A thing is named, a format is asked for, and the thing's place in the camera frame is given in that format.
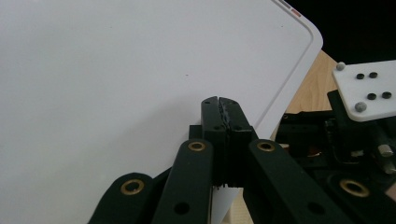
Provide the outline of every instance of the metal bolt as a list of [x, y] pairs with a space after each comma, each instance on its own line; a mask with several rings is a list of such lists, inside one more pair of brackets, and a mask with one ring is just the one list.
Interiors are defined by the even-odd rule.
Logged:
[[356, 75], [356, 78], [357, 79], [364, 79], [364, 74], [359, 73], [359, 74]]
[[358, 102], [357, 104], [355, 104], [355, 109], [358, 112], [363, 112], [367, 109], [367, 104], [364, 102]]
[[392, 148], [389, 145], [381, 145], [378, 147], [379, 154], [383, 157], [391, 157], [393, 156]]
[[370, 78], [376, 78], [376, 77], [378, 77], [378, 73], [377, 72], [372, 72], [372, 73], [369, 74], [369, 77]]
[[369, 93], [369, 94], [367, 95], [367, 99], [369, 99], [369, 100], [375, 100], [375, 98], [376, 98], [375, 93]]
[[343, 63], [343, 62], [340, 62], [340, 63], [338, 63], [338, 64], [335, 66], [335, 69], [337, 69], [338, 71], [342, 71], [342, 70], [344, 70], [344, 68], [346, 68], [346, 64]]
[[392, 96], [392, 93], [389, 91], [382, 92], [382, 98], [389, 99]]

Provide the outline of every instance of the wooden surface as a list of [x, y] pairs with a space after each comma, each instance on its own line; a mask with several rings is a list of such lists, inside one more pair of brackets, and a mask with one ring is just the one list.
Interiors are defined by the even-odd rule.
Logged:
[[336, 61], [321, 50], [286, 112], [331, 110], [327, 92], [336, 89], [332, 79], [335, 66]]

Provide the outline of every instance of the hole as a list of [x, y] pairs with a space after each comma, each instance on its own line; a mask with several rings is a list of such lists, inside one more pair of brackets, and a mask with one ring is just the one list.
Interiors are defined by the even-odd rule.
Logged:
[[384, 99], [389, 99], [391, 96], [392, 96], [392, 93], [390, 91], [382, 92], [382, 98], [384, 98]]
[[367, 99], [369, 99], [369, 100], [375, 100], [375, 98], [376, 98], [375, 93], [369, 93], [369, 94], [367, 95]]
[[179, 215], [186, 215], [190, 211], [190, 206], [187, 203], [178, 203], [175, 205], [174, 210]]
[[145, 183], [139, 179], [128, 180], [121, 186], [121, 193], [124, 195], [135, 195], [142, 191], [143, 187], [145, 187]]
[[270, 152], [274, 151], [275, 147], [269, 143], [259, 143], [257, 144], [257, 148], [262, 151]]
[[370, 190], [353, 179], [342, 179], [340, 181], [340, 187], [347, 193], [356, 197], [365, 198], [370, 195]]
[[376, 77], [378, 77], [378, 73], [377, 72], [372, 72], [372, 73], [369, 74], [369, 77], [370, 78], [376, 78]]
[[136, 182], [132, 182], [131, 184], [125, 186], [126, 190], [129, 190], [129, 191], [138, 190], [139, 187], [140, 187], [140, 185], [138, 183], [136, 183]]
[[318, 204], [318, 203], [309, 203], [308, 204], [308, 209], [309, 211], [311, 211], [313, 214], [317, 214], [317, 215], [323, 215], [326, 213], [326, 211], [324, 210], [324, 208], [322, 207], [322, 205]]
[[357, 79], [364, 79], [364, 74], [359, 73], [359, 74], [356, 75], [356, 78]]
[[189, 143], [189, 149], [192, 151], [202, 151], [205, 149], [205, 144], [201, 142], [191, 142]]

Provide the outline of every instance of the white acrylic plate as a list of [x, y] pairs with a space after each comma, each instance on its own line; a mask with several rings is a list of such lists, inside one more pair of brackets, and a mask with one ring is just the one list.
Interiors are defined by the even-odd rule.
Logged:
[[[351, 119], [362, 122], [396, 116], [395, 71], [396, 61], [351, 64], [341, 71], [333, 70], [332, 75]], [[370, 78], [372, 72], [377, 72], [376, 78]], [[364, 78], [357, 79], [357, 74], [364, 74]], [[388, 99], [382, 97], [386, 91], [392, 94]], [[369, 93], [374, 93], [376, 98], [369, 100]], [[359, 102], [367, 105], [364, 111], [356, 110], [355, 104]]]
[[[0, 31], [7, 224], [87, 223], [119, 176], [172, 165], [211, 96], [269, 137], [322, 43], [270, 0], [4, 0]], [[236, 192], [215, 192], [213, 223]]]

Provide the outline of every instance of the black screw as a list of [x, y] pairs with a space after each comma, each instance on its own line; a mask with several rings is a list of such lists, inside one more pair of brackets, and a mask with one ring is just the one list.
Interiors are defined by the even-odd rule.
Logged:
[[376, 78], [376, 77], [378, 77], [378, 73], [377, 72], [372, 72], [372, 73], [370, 73], [369, 77], [370, 78]]
[[382, 92], [382, 98], [389, 99], [392, 96], [392, 93], [389, 91]]
[[359, 74], [356, 75], [356, 78], [357, 79], [364, 79], [364, 74], [359, 73]]
[[375, 98], [376, 98], [375, 93], [369, 93], [369, 94], [367, 95], [367, 99], [369, 99], [369, 100], [375, 100]]

